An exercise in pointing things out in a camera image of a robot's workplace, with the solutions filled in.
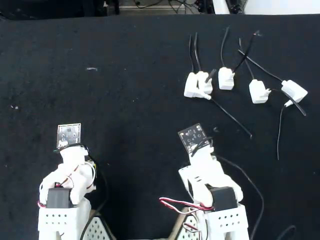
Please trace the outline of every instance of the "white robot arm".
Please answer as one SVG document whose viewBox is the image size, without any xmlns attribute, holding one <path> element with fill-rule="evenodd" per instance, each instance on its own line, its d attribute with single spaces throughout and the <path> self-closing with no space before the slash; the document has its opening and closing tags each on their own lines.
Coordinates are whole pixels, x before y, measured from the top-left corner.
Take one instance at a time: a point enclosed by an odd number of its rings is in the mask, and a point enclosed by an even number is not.
<svg viewBox="0 0 320 240">
<path fill-rule="evenodd" d="M 192 204 L 197 206 L 194 209 L 191 207 L 188 212 L 196 218 L 196 231 L 186 228 L 186 222 L 183 227 L 191 233 L 199 232 L 200 240 L 249 240 L 246 209 L 239 203 L 244 197 L 243 192 L 224 173 L 200 124 L 178 134 L 190 160 L 190 165 L 178 172 L 193 200 Z"/>
<path fill-rule="evenodd" d="M 39 240 L 79 240 L 88 222 L 91 204 L 84 196 L 96 189 L 96 165 L 80 134 L 80 123 L 58 126 L 63 163 L 39 187 Z"/>
</svg>

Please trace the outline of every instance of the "cable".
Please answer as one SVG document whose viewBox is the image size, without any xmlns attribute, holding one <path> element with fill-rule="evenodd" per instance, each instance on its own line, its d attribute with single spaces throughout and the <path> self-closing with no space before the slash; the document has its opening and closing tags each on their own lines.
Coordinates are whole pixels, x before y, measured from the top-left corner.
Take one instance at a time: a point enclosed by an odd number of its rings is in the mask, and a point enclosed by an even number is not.
<svg viewBox="0 0 320 240">
<path fill-rule="evenodd" d="M 211 98 L 211 101 L 217 105 L 225 114 L 227 114 L 229 116 L 229 118 L 231 118 L 233 121 L 235 121 L 250 137 L 250 139 L 252 139 L 253 135 L 252 133 L 242 124 L 240 123 L 234 116 L 232 116 L 227 110 L 225 110 L 219 103 L 217 103 L 213 98 Z"/>
<path fill-rule="evenodd" d="M 280 233 L 276 240 L 281 240 L 290 230 L 293 230 L 293 238 L 296 234 L 297 227 L 295 225 L 290 225 L 285 230 L 283 230 L 282 233 Z"/>
<path fill-rule="evenodd" d="M 278 93 L 283 93 L 288 99 L 291 100 L 291 102 L 293 102 L 293 104 L 299 109 L 299 111 L 302 113 L 303 116 L 307 116 L 307 113 L 305 110 L 303 110 L 303 108 L 285 91 L 282 90 L 278 90 L 278 89 L 271 89 L 272 91 L 278 92 Z"/>
<path fill-rule="evenodd" d="M 241 38 L 239 38 L 239 48 L 240 48 L 241 51 L 243 51 L 243 49 L 242 49 L 242 44 L 241 44 Z M 247 68 L 248 68 L 248 70 L 249 70 L 249 72 L 250 72 L 251 78 L 252 78 L 252 79 L 256 79 L 255 76 L 254 76 L 254 73 L 253 73 L 252 70 L 251 70 L 251 67 L 250 67 L 247 59 L 245 59 L 244 62 L 245 62 L 245 65 L 247 66 Z"/>
<path fill-rule="evenodd" d="M 198 33 L 195 33 L 194 36 L 194 55 L 195 55 L 195 59 L 196 59 L 196 63 L 198 64 L 198 71 L 201 71 L 201 65 L 200 65 L 200 61 L 199 61 L 199 57 L 198 57 Z"/>
<path fill-rule="evenodd" d="M 208 77 L 205 79 L 205 83 L 207 83 L 210 79 L 212 79 L 212 77 L 215 75 L 217 69 L 212 69 L 211 72 L 209 73 Z"/>
<path fill-rule="evenodd" d="M 178 10 L 176 10 L 176 9 L 172 6 L 171 1 L 172 1 L 172 0 L 168 0 L 168 3 L 169 3 L 169 5 L 170 5 L 170 7 L 172 8 L 172 10 L 173 10 L 176 14 L 178 14 Z"/>
<path fill-rule="evenodd" d="M 204 145 L 204 144 L 206 143 L 206 141 L 208 141 L 208 140 L 211 140 L 211 142 L 210 142 L 210 147 L 212 147 L 212 145 L 213 145 L 212 136 L 205 137 L 205 138 L 204 138 L 201 142 L 199 142 L 199 143 L 195 146 L 195 148 L 192 150 L 192 152 L 191 152 L 191 157 L 193 157 L 200 148 L 204 147 L 203 145 Z"/>
<path fill-rule="evenodd" d="M 90 155 L 88 155 L 88 156 L 90 157 L 90 159 L 91 159 L 92 161 L 95 162 L 96 165 L 98 165 L 98 163 L 97 163 Z M 82 230 L 80 240 L 83 240 L 83 239 L 84 239 L 86 230 L 87 230 L 88 226 L 90 225 L 92 219 L 93 219 L 93 218 L 99 213 L 99 211 L 105 206 L 105 204 L 107 203 L 108 198 L 109 198 L 109 194 L 108 194 L 108 182 L 107 182 L 107 180 L 106 180 L 106 177 L 105 177 L 105 175 L 104 175 L 104 172 L 101 171 L 99 174 L 101 175 L 101 177 L 102 177 L 102 179 L 103 179 L 103 182 L 104 182 L 104 186 L 105 186 L 105 199 L 104 199 L 104 201 L 98 206 L 98 208 L 93 212 L 93 214 L 91 215 L 91 217 L 89 217 L 88 222 L 86 223 L 86 225 L 84 226 L 84 228 L 83 228 L 83 230 Z"/>
<path fill-rule="evenodd" d="M 252 44 L 254 42 L 254 39 L 255 39 L 256 36 L 258 36 L 258 34 L 259 34 L 259 30 L 256 31 L 254 34 L 252 34 L 252 36 L 250 38 L 250 41 L 249 41 L 249 46 L 246 48 L 244 56 L 242 57 L 242 59 L 239 62 L 239 64 L 234 68 L 233 73 L 235 73 L 237 71 L 237 69 L 241 66 L 241 64 L 244 62 L 244 60 L 246 60 L 248 54 L 250 53 L 250 50 L 251 50 Z"/>
<path fill-rule="evenodd" d="M 253 188 L 256 190 L 256 192 L 258 193 L 259 197 L 261 198 L 261 211 L 259 213 L 258 218 L 256 219 L 256 222 L 254 224 L 253 230 L 251 232 L 251 236 L 250 236 L 250 240 L 253 240 L 257 231 L 257 228 L 259 226 L 259 223 L 261 221 L 262 215 L 264 214 L 264 210 L 265 210 L 265 199 L 264 196 L 261 194 L 260 190 L 257 188 L 257 186 L 254 184 L 254 182 L 250 179 L 250 177 L 246 174 L 246 172 L 239 167 L 237 164 L 233 163 L 232 161 L 227 160 L 226 158 L 219 156 L 217 154 L 214 154 L 217 158 L 223 160 L 224 162 L 226 162 L 227 164 L 235 167 L 236 169 L 239 169 L 243 175 L 246 177 L 246 179 L 251 183 L 251 185 L 253 186 Z"/>
<path fill-rule="evenodd" d="M 94 167 L 90 162 L 85 161 L 84 163 L 87 164 L 87 165 L 89 165 L 89 166 L 91 167 L 92 171 L 93 171 L 92 181 L 91 181 L 91 183 L 89 184 L 89 186 L 86 188 L 86 189 L 88 189 L 88 188 L 91 187 L 92 184 L 94 184 L 94 181 L 95 181 L 95 179 L 96 179 L 96 169 L 95 169 L 95 167 Z"/>
<path fill-rule="evenodd" d="M 195 64 L 194 64 L 194 61 L 192 60 L 192 36 L 191 36 L 191 34 L 189 37 L 189 59 L 191 62 L 191 72 L 195 73 Z"/>
<path fill-rule="evenodd" d="M 280 112 L 280 120 L 279 120 L 279 132 L 278 132 L 278 139 L 276 140 L 276 159 L 278 159 L 279 161 L 279 142 L 280 142 L 280 133 L 281 133 L 281 123 L 282 123 L 282 115 L 283 115 L 283 112 L 284 112 L 284 109 L 286 107 L 283 106 L 281 108 L 281 112 Z"/>
<path fill-rule="evenodd" d="M 245 55 L 241 50 L 238 49 L 238 52 L 242 55 Z M 272 74 L 271 72 L 267 71 L 265 68 L 263 68 L 262 66 L 260 66 L 258 63 L 256 63 L 252 58 L 246 56 L 246 59 L 248 59 L 251 63 L 253 63 L 254 65 L 256 65 L 258 68 L 260 68 L 262 71 L 264 71 L 266 74 L 268 74 L 269 76 L 279 80 L 279 81 L 283 81 L 280 77 Z"/>
<path fill-rule="evenodd" d="M 145 9 L 145 8 L 149 8 L 149 7 L 152 7 L 152 6 L 155 6 L 155 5 L 158 5 L 159 3 L 161 3 L 163 0 L 159 0 L 153 4 L 150 4 L 150 5 L 146 5 L 146 6 L 139 6 L 139 4 L 136 2 L 136 0 L 133 0 L 135 6 L 138 8 L 138 9 Z"/>
<path fill-rule="evenodd" d="M 228 33 L 229 33 L 229 28 L 230 28 L 230 26 L 228 26 L 226 28 L 226 30 L 225 30 L 224 37 L 223 37 L 223 40 L 222 40 L 222 43 L 221 43 L 221 49 L 220 49 L 220 58 L 221 58 L 221 63 L 222 63 L 223 67 L 226 66 L 225 62 L 224 62 L 224 58 L 223 58 L 223 51 L 224 51 L 225 41 L 226 41 Z"/>
<path fill-rule="evenodd" d="M 211 210 L 214 209 L 213 207 L 205 207 L 202 204 L 198 205 L 198 204 L 187 202 L 187 201 L 174 200 L 174 199 L 169 198 L 169 197 L 159 197 L 159 201 L 160 201 L 160 203 L 162 203 L 166 207 L 168 207 L 170 209 L 173 209 L 177 213 L 184 214 L 184 215 L 187 215 L 187 214 L 190 214 L 190 213 L 194 213 L 194 212 L 196 212 L 198 210 L 211 211 Z M 182 213 L 181 211 L 179 211 L 175 206 L 171 205 L 170 203 L 183 204 L 183 205 L 186 205 L 188 207 L 195 208 L 196 210 L 191 210 L 189 212 Z"/>
</svg>

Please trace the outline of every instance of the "perforated plastic base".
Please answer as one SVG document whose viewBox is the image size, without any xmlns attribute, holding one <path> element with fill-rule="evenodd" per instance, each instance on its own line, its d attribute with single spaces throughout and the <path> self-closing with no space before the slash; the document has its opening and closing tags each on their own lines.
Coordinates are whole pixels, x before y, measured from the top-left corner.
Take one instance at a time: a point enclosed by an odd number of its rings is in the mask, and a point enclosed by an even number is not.
<svg viewBox="0 0 320 240">
<path fill-rule="evenodd" d="M 85 240 L 111 240 L 100 217 L 94 217 L 85 231 Z"/>
<path fill-rule="evenodd" d="M 184 223 L 190 224 L 191 226 L 198 228 L 197 221 L 194 216 L 187 216 L 184 220 Z M 199 233 L 192 233 L 184 229 L 181 225 L 181 229 L 177 235 L 176 240 L 199 240 Z"/>
</svg>

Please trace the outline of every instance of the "black felt mat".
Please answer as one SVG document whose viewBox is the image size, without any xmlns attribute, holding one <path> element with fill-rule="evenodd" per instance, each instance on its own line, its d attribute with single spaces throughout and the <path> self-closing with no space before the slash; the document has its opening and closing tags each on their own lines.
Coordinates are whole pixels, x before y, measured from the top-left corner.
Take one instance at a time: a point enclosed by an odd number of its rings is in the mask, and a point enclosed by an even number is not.
<svg viewBox="0 0 320 240">
<path fill-rule="evenodd" d="M 288 225 L 296 239 L 320 234 L 319 15 L 158 16 L 0 22 L 1 238 L 37 239 L 38 187 L 61 161 L 52 153 L 58 124 L 82 123 L 82 142 L 102 165 L 110 200 L 102 211 L 120 239 L 167 237 L 176 213 L 158 202 L 189 201 L 178 169 L 189 159 L 177 135 L 201 123 L 215 151 L 239 164 L 265 197 L 257 240 L 271 240 Z M 189 34 L 198 32 L 202 68 L 221 66 L 219 52 L 230 26 L 224 61 L 234 67 L 238 37 L 246 46 L 260 30 L 251 57 L 309 94 L 284 112 L 280 161 L 278 121 L 287 99 L 271 95 L 254 105 L 245 65 L 233 91 L 213 96 L 254 134 L 253 140 L 215 105 L 183 97 Z M 268 88 L 281 83 L 256 67 Z M 244 193 L 249 231 L 261 202 L 237 170 L 223 165 Z M 99 186 L 87 196 L 102 201 Z"/>
</svg>

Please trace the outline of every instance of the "white power adapter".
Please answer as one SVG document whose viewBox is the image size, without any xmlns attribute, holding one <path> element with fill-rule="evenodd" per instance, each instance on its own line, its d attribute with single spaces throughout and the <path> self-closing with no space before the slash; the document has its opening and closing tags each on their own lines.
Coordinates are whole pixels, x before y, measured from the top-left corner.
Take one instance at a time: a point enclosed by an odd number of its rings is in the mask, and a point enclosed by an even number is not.
<svg viewBox="0 0 320 240">
<path fill-rule="evenodd" d="M 201 92 L 204 92 L 205 94 L 211 94 L 213 87 L 212 87 L 212 78 L 210 78 L 207 82 L 207 78 L 209 77 L 209 74 L 204 71 L 199 71 L 196 74 L 199 90 Z"/>
<path fill-rule="evenodd" d="M 187 98 L 201 98 L 201 99 L 204 98 L 204 99 L 210 100 L 211 96 L 201 91 L 197 87 L 197 84 L 198 84 L 197 75 L 194 74 L 193 72 L 190 72 L 185 82 L 184 96 Z"/>
<path fill-rule="evenodd" d="M 281 90 L 287 93 L 290 97 L 292 97 L 293 100 L 295 100 L 297 103 L 299 103 L 308 94 L 308 92 L 303 87 L 301 87 L 292 80 L 284 80 L 281 84 Z M 289 100 L 284 104 L 284 106 L 289 107 L 292 104 L 293 102 Z"/>
<path fill-rule="evenodd" d="M 235 85 L 234 76 L 235 74 L 230 68 L 221 67 L 218 73 L 219 88 L 221 90 L 232 90 Z"/>
<path fill-rule="evenodd" d="M 264 104 L 268 100 L 269 93 L 271 93 L 269 88 L 266 89 L 264 82 L 257 79 L 250 82 L 249 91 L 254 104 Z"/>
</svg>

